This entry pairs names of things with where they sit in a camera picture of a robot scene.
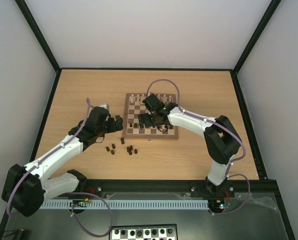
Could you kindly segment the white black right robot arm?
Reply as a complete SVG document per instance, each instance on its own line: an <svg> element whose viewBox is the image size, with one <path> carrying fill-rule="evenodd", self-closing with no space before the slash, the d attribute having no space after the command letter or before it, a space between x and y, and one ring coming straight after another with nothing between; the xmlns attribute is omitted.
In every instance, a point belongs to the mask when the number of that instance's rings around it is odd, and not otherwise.
<svg viewBox="0 0 298 240"><path fill-rule="evenodd" d="M138 115L140 128L163 125L181 127L204 138L208 154L213 160L205 179L206 189L213 196L219 195L224 190L224 182L228 178L234 156L240 148L243 153L246 152L230 120L224 115L218 118L199 115L174 102L164 104L155 94L149 95L142 102L149 112Z"/></svg>

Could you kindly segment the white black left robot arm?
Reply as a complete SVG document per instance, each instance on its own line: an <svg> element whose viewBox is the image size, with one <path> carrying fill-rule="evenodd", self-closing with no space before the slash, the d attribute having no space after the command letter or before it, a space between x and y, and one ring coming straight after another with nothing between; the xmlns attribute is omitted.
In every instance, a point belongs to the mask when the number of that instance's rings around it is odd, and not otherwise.
<svg viewBox="0 0 298 240"><path fill-rule="evenodd" d="M96 106L87 113L88 116L50 151L24 166L15 164L9 169L1 195L7 203L8 215L15 209L29 217L49 199L85 190L86 176L74 169L59 177L52 178L52 175L71 158L96 143L98 138L123 129L122 117L112 117L108 104Z"/></svg>

